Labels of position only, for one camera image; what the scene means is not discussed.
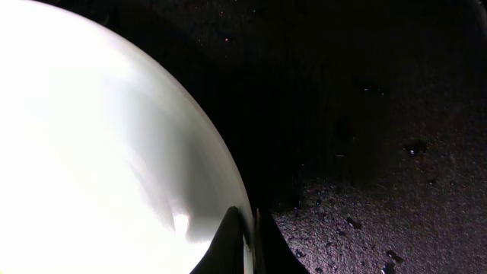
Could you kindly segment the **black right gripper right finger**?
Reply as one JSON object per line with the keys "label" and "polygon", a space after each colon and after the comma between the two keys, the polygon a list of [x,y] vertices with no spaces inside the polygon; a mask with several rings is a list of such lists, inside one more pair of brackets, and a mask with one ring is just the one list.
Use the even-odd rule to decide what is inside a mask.
{"label": "black right gripper right finger", "polygon": [[259,274],[308,274],[291,252],[273,217],[261,209],[256,210],[254,250]]}

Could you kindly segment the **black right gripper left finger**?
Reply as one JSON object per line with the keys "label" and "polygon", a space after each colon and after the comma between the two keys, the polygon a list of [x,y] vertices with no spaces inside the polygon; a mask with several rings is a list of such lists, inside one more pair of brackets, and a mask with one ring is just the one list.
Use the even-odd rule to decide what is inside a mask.
{"label": "black right gripper left finger", "polygon": [[244,235],[236,206],[226,211],[203,258],[191,274],[243,274]]}

